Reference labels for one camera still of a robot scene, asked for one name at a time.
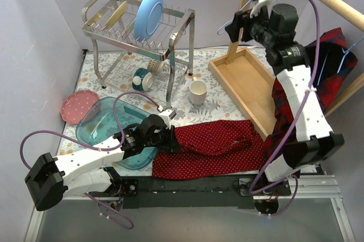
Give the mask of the red polka dot cloth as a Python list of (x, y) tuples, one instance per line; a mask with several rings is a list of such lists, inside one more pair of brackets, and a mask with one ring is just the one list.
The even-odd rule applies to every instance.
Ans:
[(180, 149), (159, 152), (152, 176), (169, 180), (246, 172), (266, 162), (263, 140), (249, 120), (216, 120), (175, 129)]

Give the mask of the red plaid skirt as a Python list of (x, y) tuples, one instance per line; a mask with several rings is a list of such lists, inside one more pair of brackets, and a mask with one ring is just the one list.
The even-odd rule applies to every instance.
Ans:
[(276, 73), (272, 88), (276, 123), (264, 141), (268, 157), (263, 171), (269, 182), (276, 182), (309, 164), (327, 159), (344, 144), (342, 134), (335, 134), (325, 119), (344, 79), (336, 75), (317, 86), (320, 42), (330, 37), (345, 39), (341, 28), (323, 33), (319, 41), (305, 46), (304, 64), (290, 66)]

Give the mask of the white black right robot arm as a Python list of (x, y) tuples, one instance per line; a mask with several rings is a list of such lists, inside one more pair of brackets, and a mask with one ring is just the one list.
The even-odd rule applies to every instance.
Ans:
[(293, 116), (283, 139), (251, 183), (251, 195), (272, 194), (290, 175), (328, 159), (345, 143), (325, 119), (307, 52), (294, 40), (298, 19), (296, 8), (282, 3), (271, 11), (263, 6), (258, 15), (253, 10), (238, 11), (225, 27), (231, 41), (255, 40), (264, 46)]

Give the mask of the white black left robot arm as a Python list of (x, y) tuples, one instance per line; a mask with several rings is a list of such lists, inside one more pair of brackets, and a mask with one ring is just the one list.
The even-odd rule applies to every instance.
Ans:
[(38, 211), (48, 210), (63, 198), (89, 192), (113, 197), (122, 188), (122, 181), (109, 165), (133, 158), (146, 148), (164, 152), (180, 149), (171, 124), (173, 110), (151, 114), (140, 124), (131, 124), (94, 146), (68, 155), (38, 157), (25, 183)]

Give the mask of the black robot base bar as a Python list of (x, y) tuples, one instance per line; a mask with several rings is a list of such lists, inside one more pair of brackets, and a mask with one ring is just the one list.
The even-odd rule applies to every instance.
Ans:
[(193, 180), (121, 177), (110, 192), (91, 192), (104, 200), (122, 198), (123, 208), (235, 207), (255, 209), (249, 186), (253, 174), (232, 174)]

